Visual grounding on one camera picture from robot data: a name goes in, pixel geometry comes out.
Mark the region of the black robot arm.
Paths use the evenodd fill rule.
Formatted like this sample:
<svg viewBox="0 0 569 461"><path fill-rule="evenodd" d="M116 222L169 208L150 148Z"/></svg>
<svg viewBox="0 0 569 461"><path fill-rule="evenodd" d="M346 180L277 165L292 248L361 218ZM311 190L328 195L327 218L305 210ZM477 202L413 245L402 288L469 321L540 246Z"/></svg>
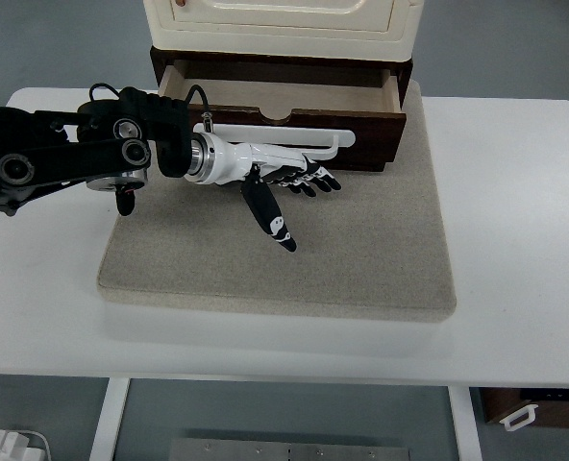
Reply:
<svg viewBox="0 0 569 461"><path fill-rule="evenodd" d="M85 183L113 191L119 214L131 214L153 160L169 178L190 172L195 95L206 93L192 85L180 100L125 87L74 112L0 107L0 212Z"/></svg>

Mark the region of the black white robotic hand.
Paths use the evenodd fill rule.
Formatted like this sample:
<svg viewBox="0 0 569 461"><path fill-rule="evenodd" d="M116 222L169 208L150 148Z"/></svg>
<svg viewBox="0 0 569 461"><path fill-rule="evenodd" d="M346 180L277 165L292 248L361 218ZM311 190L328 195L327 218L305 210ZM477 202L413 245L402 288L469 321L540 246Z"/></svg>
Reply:
<svg viewBox="0 0 569 461"><path fill-rule="evenodd" d="M240 192L260 228L290 252L297 249L281 209L270 189L272 184L295 194L314 197L341 188L324 166L308 152L273 144L237 143L214 133L191 138L191 161L185 179L196 184L240 184Z"/></svg>

